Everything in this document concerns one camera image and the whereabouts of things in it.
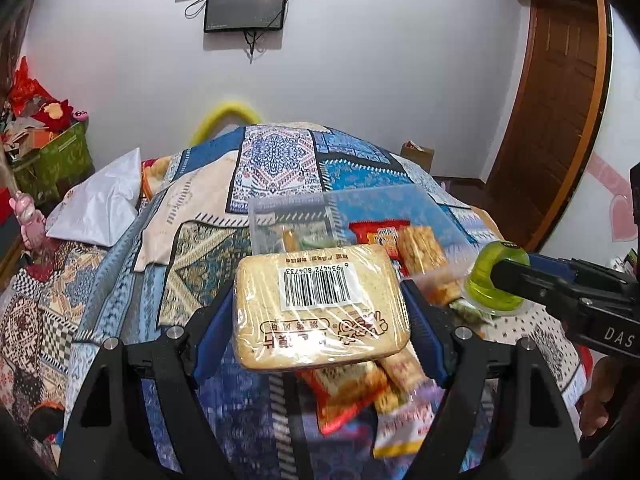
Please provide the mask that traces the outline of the person right hand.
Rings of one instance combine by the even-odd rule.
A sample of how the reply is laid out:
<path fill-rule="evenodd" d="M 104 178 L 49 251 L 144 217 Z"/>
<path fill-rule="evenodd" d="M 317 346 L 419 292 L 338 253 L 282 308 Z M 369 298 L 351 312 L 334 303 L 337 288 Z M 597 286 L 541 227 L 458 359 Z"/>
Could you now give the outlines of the person right hand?
<path fill-rule="evenodd" d="M 591 385 L 582 395 L 579 429 L 584 436 L 591 437 L 608 422 L 605 404 L 612 400 L 620 381 L 624 362 L 614 356 L 600 359 L 593 369 Z"/>

